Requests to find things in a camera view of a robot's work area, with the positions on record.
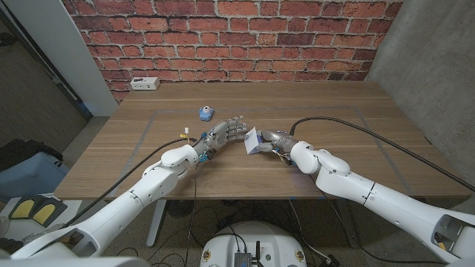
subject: brick wall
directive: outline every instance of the brick wall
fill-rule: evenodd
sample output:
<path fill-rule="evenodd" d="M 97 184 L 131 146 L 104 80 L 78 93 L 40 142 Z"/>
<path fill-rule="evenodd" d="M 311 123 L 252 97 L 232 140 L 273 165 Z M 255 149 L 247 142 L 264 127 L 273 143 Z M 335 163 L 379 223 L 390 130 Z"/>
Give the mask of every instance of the brick wall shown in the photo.
<path fill-rule="evenodd" d="M 63 3 L 120 101 L 135 76 L 363 80 L 402 0 Z"/>

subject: blue object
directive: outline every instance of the blue object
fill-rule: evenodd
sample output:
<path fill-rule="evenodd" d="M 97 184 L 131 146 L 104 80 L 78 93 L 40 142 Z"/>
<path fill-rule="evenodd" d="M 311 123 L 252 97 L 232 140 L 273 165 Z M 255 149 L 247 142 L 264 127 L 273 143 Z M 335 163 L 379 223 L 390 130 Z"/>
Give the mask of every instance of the blue object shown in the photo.
<path fill-rule="evenodd" d="M 52 193 L 69 168 L 56 157 L 39 152 L 13 167 L 0 171 L 0 200 Z"/>
<path fill-rule="evenodd" d="M 211 120 L 211 117 L 213 116 L 214 109 L 206 106 L 204 108 L 200 108 L 200 119 L 209 122 Z"/>

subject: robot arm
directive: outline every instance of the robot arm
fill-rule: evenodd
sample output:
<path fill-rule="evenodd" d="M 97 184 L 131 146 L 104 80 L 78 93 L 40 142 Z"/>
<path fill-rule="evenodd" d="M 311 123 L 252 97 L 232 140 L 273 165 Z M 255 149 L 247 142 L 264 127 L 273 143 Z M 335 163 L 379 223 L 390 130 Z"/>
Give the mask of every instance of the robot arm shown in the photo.
<path fill-rule="evenodd" d="M 193 146 L 166 151 L 159 162 L 145 169 L 139 182 L 92 217 L 34 240 L 11 259 L 99 256 L 148 204 L 170 193 L 190 168 L 211 159 L 228 141 L 242 139 L 246 131 L 242 118 L 217 123 Z"/>
<path fill-rule="evenodd" d="M 293 139 L 283 131 L 258 131 L 273 151 L 297 165 L 305 174 L 318 172 L 315 182 L 322 191 L 362 204 L 390 223 L 411 234 L 447 263 L 474 257 L 475 216 L 437 208 L 366 179 L 350 170 L 328 151 Z"/>

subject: table surface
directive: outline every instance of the table surface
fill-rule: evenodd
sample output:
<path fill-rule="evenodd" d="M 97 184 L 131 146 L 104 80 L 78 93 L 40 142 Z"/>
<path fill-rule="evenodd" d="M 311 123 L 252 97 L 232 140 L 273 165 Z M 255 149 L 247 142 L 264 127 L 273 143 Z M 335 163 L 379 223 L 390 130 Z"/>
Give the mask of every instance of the table surface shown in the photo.
<path fill-rule="evenodd" d="M 200 107 L 214 108 L 210 122 Z M 175 83 L 154 91 L 132 91 L 69 171 L 55 195 L 94 199 L 156 147 L 180 138 L 184 127 L 199 138 L 222 119 L 243 115 L 248 128 L 289 131 L 308 116 L 333 116 L 365 127 L 457 174 L 375 82 Z M 352 171 L 414 197 L 462 197 L 470 191 L 417 159 L 331 121 L 301 123 L 295 138 L 324 148 Z M 184 142 L 170 145 L 177 148 Z M 117 197 L 142 176 L 163 151 L 145 162 L 109 195 Z M 193 199 L 192 171 L 166 199 Z M 318 198 L 307 175 L 275 154 L 247 155 L 244 143 L 223 147 L 197 169 L 198 199 Z"/>

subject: table leg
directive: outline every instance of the table leg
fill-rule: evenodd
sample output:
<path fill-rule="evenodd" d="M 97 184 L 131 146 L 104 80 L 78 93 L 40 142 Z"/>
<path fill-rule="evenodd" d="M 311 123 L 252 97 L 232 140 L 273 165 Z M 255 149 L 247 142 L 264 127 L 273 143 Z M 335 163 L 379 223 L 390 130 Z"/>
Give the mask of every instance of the table leg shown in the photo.
<path fill-rule="evenodd" d="M 154 216 L 151 219 L 150 230 L 148 231 L 147 246 L 149 248 L 152 248 L 157 241 L 158 231 L 160 230 L 160 223 L 162 222 L 163 212 L 165 212 L 165 204 L 166 200 L 157 200 Z"/>
<path fill-rule="evenodd" d="M 340 217 L 343 220 L 344 227 L 348 230 L 347 232 L 348 245 L 350 245 L 350 247 L 352 248 L 359 248 L 358 238 L 356 236 L 355 225 L 353 222 L 353 218 L 351 217 L 348 200 L 337 199 L 336 206 L 338 207 L 338 210 L 340 211 Z"/>

